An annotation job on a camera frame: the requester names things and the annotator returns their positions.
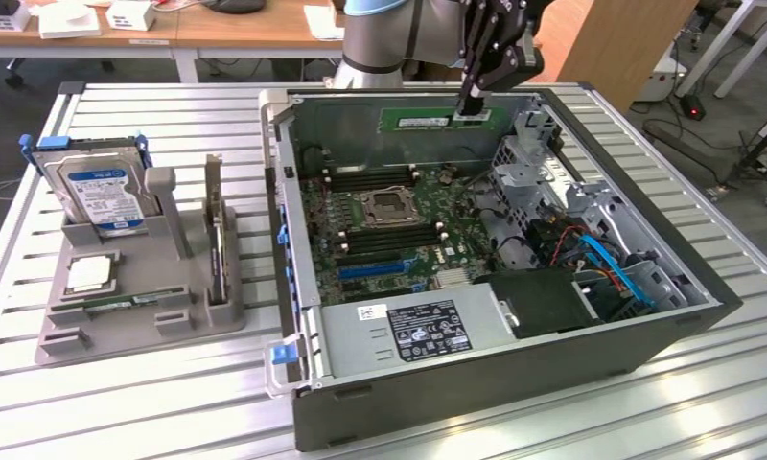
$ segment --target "hard drive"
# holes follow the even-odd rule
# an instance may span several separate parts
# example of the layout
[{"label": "hard drive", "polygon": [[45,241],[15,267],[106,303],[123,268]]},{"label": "hard drive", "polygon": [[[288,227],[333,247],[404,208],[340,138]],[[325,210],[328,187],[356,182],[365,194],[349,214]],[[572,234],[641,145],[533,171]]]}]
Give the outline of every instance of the hard drive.
[{"label": "hard drive", "polygon": [[33,151],[33,163],[69,222],[91,223],[102,237],[143,232],[143,218],[159,214],[158,202],[143,188],[150,166],[143,137],[43,141]]}]

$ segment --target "blue hard drive label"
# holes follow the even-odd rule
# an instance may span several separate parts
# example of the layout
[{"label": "blue hard drive label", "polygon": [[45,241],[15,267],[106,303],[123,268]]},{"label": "blue hard drive label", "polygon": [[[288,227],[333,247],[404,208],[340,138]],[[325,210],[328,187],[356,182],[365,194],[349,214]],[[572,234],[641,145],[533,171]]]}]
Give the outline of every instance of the blue hard drive label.
[{"label": "blue hard drive label", "polygon": [[114,230],[141,225],[143,214],[137,197],[125,190],[130,180],[125,170],[70,172],[67,179],[79,207],[95,226]]}]

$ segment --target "blue pcie slot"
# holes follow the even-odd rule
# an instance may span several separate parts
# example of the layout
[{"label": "blue pcie slot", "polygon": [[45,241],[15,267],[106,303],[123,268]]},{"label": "blue pcie slot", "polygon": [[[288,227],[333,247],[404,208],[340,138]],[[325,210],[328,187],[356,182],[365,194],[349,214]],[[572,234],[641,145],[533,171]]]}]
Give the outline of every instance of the blue pcie slot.
[{"label": "blue pcie slot", "polygon": [[390,275],[392,273],[402,273],[404,271],[406,271],[404,261],[372,266],[350,266],[338,268],[337,279],[344,281],[353,278],[365,278],[366,276]]}]

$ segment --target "motherboard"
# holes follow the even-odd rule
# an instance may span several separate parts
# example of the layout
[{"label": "motherboard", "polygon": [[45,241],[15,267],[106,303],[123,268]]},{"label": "motherboard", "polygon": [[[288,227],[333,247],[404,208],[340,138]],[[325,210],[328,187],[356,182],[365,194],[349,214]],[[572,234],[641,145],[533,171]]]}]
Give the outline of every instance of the motherboard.
[{"label": "motherboard", "polygon": [[445,164],[302,181],[322,305],[449,288],[500,268],[473,179]]}]

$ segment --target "green ram module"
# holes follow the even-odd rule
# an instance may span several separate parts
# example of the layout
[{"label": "green ram module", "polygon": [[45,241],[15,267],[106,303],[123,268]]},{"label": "green ram module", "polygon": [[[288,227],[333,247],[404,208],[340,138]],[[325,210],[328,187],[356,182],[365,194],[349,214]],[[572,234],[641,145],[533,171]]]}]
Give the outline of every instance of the green ram module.
[{"label": "green ram module", "polygon": [[457,115],[453,107],[384,108],[378,132],[488,129],[507,125],[507,112],[499,107],[484,108],[476,115]]}]

